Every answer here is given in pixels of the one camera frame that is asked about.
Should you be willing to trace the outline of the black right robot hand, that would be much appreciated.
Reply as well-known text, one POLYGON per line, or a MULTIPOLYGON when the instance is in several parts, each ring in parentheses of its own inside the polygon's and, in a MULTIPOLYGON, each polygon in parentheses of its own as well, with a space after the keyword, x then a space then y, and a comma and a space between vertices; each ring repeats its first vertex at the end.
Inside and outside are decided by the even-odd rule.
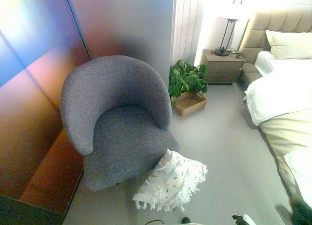
POLYGON ((237 225, 256 225, 253 219, 247 214, 233 215, 232 218, 237 225))

